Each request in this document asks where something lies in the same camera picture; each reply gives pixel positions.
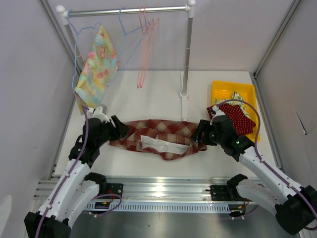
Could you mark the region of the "red plaid cloth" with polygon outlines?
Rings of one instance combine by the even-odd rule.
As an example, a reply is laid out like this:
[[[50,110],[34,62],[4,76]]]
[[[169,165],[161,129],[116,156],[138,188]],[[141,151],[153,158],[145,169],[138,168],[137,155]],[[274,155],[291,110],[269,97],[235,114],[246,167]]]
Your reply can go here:
[[[129,121],[125,124],[129,127],[127,135],[110,142],[110,146],[157,154],[165,161],[207,150],[206,145],[197,143],[191,138],[198,128],[193,122],[147,119]]]

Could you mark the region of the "floral pastel skirt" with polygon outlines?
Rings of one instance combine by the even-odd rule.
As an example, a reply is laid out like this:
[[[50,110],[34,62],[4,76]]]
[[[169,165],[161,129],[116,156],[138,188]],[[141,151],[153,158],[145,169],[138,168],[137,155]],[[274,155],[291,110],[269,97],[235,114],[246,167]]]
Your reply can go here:
[[[106,29],[100,26],[83,63],[77,85],[74,87],[81,115],[84,114],[83,107],[96,108],[101,104],[104,93],[114,80],[119,66],[117,51]]]

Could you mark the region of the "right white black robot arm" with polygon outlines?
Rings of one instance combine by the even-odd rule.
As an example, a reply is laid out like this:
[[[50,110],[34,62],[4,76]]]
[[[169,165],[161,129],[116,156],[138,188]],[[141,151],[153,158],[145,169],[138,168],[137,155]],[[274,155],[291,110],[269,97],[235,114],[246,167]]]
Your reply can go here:
[[[227,182],[226,194],[230,199],[243,197],[257,203],[291,235],[301,230],[316,230],[309,225],[317,220],[317,191],[292,180],[268,161],[252,140],[237,135],[229,117],[221,115],[212,121],[200,120],[192,139],[204,145],[220,146],[225,154],[262,181],[259,185],[245,175],[236,175]]]

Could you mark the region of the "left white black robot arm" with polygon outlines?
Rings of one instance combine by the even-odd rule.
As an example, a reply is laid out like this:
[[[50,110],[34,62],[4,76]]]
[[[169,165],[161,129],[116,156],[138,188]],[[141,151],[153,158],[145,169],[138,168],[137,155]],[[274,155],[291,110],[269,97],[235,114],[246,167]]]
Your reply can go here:
[[[68,156],[66,168],[37,212],[29,212],[24,224],[30,238],[68,238],[78,216],[96,198],[121,200],[110,193],[106,176],[91,171],[100,148],[126,136],[129,127],[116,116],[86,118],[82,134]]]

